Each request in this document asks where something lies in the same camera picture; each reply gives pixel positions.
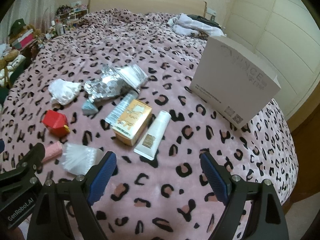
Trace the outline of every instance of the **white cardboard box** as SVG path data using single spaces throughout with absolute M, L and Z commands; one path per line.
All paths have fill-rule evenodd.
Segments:
M 190 89 L 240 129 L 281 87 L 267 62 L 221 36 L 208 39 Z

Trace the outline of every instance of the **wooden headboard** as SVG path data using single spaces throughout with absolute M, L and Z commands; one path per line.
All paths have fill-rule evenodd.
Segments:
M 90 12 L 102 9 L 128 9 L 133 13 L 166 12 L 204 15 L 206 2 L 201 0 L 90 0 Z

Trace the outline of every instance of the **pink bedspread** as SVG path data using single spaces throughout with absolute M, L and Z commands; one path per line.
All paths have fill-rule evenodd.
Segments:
M 210 151 L 232 174 L 248 181 L 270 179 L 281 203 L 296 183 L 298 162 L 284 116 L 272 100 L 252 121 L 237 130 L 215 109 L 189 90 L 206 41 L 176 35 L 165 22 L 168 14 L 136 15 L 125 10 L 85 16 L 86 26 L 52 40 L 17 82 L 4 104 L 1 121 L 6 143 L 2 172 L 15 168 L 37 142 L 57 139 L 41 123 L 45 111 L 67 116 L 71 133 L 61 142 L 113 151 L 117 169 L 105 194 L 94 204 L 107 237 L 130 240 L 207 240 L 224 210 L 208 185 L 199 155 Z M 84 83 L 98 78 L 102 64 L 138 64 L 150 76 L 139 99 L 168 111 L 172 120 L 155 160 L 149 161 L 115 140 L 105 117 L 120 98 L 84 116 L 84 91 L 68 106 L 51 106 L 47 90 L 57 78 Z M 46 179 L 72 179 L 52 160 L 38 171 Z M 235 239 L 242 237 L 250 204 L 246 204 Z M 67 205 L 76 239 L 82 239 Z

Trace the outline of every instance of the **curtain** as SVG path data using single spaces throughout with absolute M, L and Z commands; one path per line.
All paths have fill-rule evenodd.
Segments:
M 0 23 L 0 43 L 6 43 L 12 24 L 23 18 L 45 32 L 55 15 L 55 0 L 15 0 Z

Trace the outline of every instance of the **floor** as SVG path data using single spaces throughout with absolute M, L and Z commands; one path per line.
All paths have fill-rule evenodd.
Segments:
M 320 192 L 292 205 L 285 215 L 290 240 L 301 239 L 319 212 L 319 209 Z

